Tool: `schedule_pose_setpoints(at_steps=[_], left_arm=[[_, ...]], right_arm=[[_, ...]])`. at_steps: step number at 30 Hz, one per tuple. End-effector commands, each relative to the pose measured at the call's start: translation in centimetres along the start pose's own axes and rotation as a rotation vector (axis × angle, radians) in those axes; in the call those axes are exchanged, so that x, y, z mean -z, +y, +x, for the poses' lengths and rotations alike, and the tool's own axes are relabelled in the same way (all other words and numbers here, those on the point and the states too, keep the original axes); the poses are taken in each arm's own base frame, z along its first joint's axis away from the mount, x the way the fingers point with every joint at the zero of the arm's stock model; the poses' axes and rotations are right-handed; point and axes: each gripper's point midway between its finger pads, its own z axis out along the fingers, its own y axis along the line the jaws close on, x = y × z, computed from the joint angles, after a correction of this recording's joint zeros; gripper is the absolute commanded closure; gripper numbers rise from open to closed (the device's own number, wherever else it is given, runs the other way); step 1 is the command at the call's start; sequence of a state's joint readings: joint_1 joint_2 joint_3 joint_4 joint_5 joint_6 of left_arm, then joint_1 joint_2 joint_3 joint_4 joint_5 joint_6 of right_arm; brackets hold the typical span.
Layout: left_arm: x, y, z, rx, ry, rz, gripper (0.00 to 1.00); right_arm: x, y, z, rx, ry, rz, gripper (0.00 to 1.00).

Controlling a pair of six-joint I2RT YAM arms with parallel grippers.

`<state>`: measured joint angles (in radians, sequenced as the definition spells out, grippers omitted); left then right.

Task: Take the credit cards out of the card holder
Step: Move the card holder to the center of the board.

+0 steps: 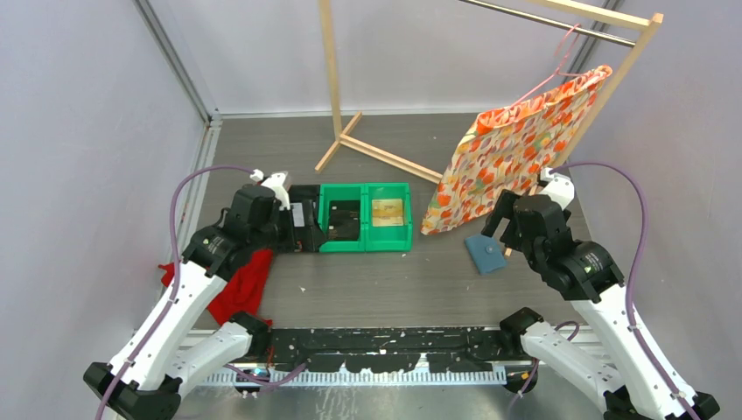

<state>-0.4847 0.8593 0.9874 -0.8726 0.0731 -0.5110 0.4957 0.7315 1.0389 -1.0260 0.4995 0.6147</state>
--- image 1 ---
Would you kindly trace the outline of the blue card holder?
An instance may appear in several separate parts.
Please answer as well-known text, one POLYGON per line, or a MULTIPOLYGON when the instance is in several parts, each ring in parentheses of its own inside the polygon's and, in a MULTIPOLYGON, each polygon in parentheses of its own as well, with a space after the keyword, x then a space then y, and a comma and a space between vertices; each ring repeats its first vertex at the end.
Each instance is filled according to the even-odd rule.
POLYGON ((500 270, 507 265, 498 242, 491 236, 476 234, 464 240, 477 271, 482 275, 500 270))

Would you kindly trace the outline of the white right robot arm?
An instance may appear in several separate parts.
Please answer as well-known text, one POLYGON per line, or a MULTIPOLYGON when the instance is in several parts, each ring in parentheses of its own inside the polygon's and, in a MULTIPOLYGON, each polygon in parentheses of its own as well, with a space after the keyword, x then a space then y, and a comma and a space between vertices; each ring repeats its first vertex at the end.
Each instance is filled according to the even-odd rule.
POLYGON ((612 362, 606 364, 563 338, 534 310, 523 307, 500 322, 500 350, 552 366, 590 398, 605 419, 711 419, 720 406, 694 390, 672 367, 627 302, 628 287, 608 251, 573 238, 570 212, 544 194, 500 194, 487 218, 491 235, 524 254, 528 266, 570 302, 594 331, 612 362))

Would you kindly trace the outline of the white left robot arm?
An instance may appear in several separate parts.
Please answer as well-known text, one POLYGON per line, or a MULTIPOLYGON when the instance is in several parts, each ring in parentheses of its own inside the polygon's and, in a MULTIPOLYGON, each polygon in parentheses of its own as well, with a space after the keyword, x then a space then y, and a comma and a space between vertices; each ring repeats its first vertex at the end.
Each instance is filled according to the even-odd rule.
POLYGON ((259 252, 297 250, 298 226, 315 235, 316 245, 325 242, 313 200, 299 200, 290 189, 280 173, 246 185, 216 223, 193 234, 173 280, 129 343, 110 361, 92 363, 83 375, 104 406, 125 419, 172 419, 209 375, 238 358, 257 362, 267 354, 270 327, 245 310, 227 316, 196 346, 178 350, 200 314, 259 252), (304 211, 299 224, 297 210, 304 211))

